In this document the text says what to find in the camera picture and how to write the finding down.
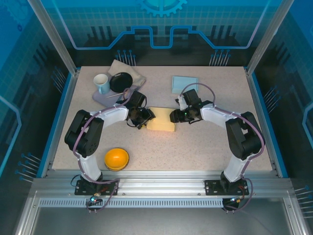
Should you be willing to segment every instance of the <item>blue wall panel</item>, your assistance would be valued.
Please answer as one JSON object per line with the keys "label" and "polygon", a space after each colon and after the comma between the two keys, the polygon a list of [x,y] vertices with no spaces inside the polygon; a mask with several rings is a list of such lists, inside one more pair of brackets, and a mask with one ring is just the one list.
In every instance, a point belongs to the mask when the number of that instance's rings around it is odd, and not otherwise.
{"label": "blue wall panel", "polygon": [[212,65],[212,55],[224,55],[220,65],[229,59],[227,65],[244,66],[279,4],[280,0],[44,1],[77,66],[110,65],[117,50],[124,49],[136,54],[137,65]]}
{"label": "blue wall panel", "polygon": [[0,51],[0,233],[8,235],[37,171],[21,155],[41,158],[67,70],[26,0],[0,0]]}

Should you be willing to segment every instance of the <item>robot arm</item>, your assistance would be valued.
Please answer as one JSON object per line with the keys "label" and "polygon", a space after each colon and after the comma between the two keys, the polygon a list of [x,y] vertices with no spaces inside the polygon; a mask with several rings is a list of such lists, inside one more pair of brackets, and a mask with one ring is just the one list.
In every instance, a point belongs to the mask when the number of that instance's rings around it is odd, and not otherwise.
{"label": "robot arm", "polygon": [[227,168],[221,174],[221,185],[228,191],[233,183],[239,181],[247,162],[261,149],[262,144],[257,133],[243,120],[248,120],[261,133],[254,115],[250,112],[243,114],[224,111],[211,101],[202,102],[194,89],[187,91],[176,100],[180,109],[170,114],[171,122],[210,121],[227,131],[229,148],[232,156]]}
{"label": "robot arm", "polygon": [[[155,115],[151,110],[141,108],[143,101],[146,100],[146,96],[142,93],[134,91],[130,100],[125,105],[120,105],[125,101],[119,101],[114,104],[113,107],[107,111],[103,111],[98,114],[84,131],[82,137],[76,147],[76,153],[79,155],[79,161],[82,170],[82,177],[90,181],[101,181],[102,174],[97,165],[95,158],[95,151],[98,148],[101,133],[104,128],[110,126],[118,121],[132,121],[133,125],[138,129],[141,129],[146,123],[155,118]],[[70,150],[73,150],[74,145],[78,139],[82,128],[86,122],[98,112],[87,112],[80,110],[77,112],[67,134],[65,136],[65,143],[69,146]]]}

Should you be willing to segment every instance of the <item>speckled tabletop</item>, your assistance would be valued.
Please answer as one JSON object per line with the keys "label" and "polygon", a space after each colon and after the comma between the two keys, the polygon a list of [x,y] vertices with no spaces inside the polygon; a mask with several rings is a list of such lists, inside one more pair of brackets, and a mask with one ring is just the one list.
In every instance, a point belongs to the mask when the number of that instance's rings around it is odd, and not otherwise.
{"label": "speckled tabletop", "polygon": [[[97,111],[103,106],[92,99],[96,90],[93,78],[108,74],[110,67],[82,67],[68,110],[63,132],[53,163],[53,169],[79,169],[76,157],[64,143],[64,136],[78,110]],[[149,106],[179,108],[172,94],[172,76],[198,77],[216,94],[216,105],[256,116],[250,89],[243,67],[134,67],[147,78],[140,92],[146,95]],[[199,87],[199,97],[212,100],[206,88]],[[118,122],[107,127],[96,151],[100,169],[105,170],[104,156],[112,148],[123,148],[130,155],[125,170],[224,170],[230,160],[226,131],[207,121],[189,125],[176,124],[175,132],[137,130]],[[272,170],[268,153],[253,160],[248,170]]]}

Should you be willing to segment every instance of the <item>orange bowl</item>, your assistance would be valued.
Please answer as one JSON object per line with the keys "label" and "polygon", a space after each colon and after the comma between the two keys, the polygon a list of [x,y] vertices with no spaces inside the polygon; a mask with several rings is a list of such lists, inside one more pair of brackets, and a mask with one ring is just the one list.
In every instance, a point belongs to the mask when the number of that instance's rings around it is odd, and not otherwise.
{"label": "orange bowl", "polygon": [[129,162],[128,153],[122,148],[114,148],[104,156],[104,164],[111,171],[120,171],[126,167]]}

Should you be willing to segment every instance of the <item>light blue paper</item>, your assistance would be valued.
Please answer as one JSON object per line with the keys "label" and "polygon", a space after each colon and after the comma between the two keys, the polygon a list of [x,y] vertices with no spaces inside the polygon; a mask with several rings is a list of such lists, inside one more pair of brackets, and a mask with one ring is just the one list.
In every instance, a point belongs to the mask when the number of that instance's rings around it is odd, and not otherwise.
{"label": "light blue paper", "polygon": [[[198,82],[197,77],[182,77],[182,76],[173,76],[172,82],[172,93],[173,94],[180,94],[182,90],[189,84]],[[195,89],[198,92],[198,85],[192,85],[188,87],[186,91]]]}

